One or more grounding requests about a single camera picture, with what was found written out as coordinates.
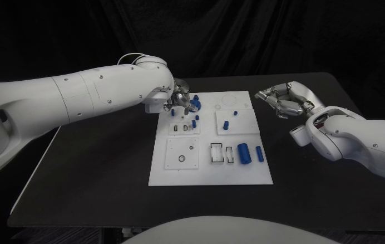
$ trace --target floor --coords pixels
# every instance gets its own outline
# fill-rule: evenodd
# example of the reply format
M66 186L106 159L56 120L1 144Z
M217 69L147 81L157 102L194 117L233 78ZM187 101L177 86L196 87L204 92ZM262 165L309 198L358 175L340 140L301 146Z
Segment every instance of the floor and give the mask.
M343 230L309 230L343 244L380 244L385 235L346 233ZM25 228L11 238L23 244L97 244L97 228Z

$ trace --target table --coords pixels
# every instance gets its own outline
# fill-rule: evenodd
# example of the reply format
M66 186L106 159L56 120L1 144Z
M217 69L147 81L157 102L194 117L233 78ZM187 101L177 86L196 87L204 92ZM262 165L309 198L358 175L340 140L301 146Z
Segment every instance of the table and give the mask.
M272 186L148 187L155 114L142 104L61 126L8 218L10 226L152 227L193 216L258 218L311 229L385 230L385 178L298 147L288 120L253 94L298 81L325 106L358 110L327 73L185 79L191 92L247 90Z

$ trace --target black table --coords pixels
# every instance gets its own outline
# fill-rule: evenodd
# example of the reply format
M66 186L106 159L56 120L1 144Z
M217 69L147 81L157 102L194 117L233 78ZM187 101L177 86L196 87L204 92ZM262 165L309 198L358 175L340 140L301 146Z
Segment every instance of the black table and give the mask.
M148 187L158 116L142 104L63 126L12 210L10 226L152 227L206 215L240 216L302 229L385 230L385 178L354 161L325 160L288 134L288 120L253 98L298 81L322 103L358 110L330 74L187 79L191 92L247 90L273 185Z

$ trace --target black backdrop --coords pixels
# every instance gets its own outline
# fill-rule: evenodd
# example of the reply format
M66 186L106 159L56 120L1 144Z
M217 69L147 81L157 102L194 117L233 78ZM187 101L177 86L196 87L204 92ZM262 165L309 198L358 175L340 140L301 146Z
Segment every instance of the black backdrop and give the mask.
M383 6L385 0L0 0L0 81L112 65L142 52L180 78L327 71L363 115L383 119ZM0 172L1 222L38 156L12 184Z

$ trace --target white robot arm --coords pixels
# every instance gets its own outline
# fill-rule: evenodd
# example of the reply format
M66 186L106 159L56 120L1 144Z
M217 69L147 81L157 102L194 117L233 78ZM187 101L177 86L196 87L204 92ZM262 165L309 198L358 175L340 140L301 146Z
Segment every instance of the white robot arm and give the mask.
M27 142L53 128L138 103L147 113L175 105L197 111L185 82L172 78L165 61L147 55L134 65L0 83L0 169Z
M305 125L289 131L301 147L311 143L328 160L353 159L385 177L385 120L366 120L347 109L324 107L311 90L295 81L259 91L255 98L269 103L279 118L308 116Z

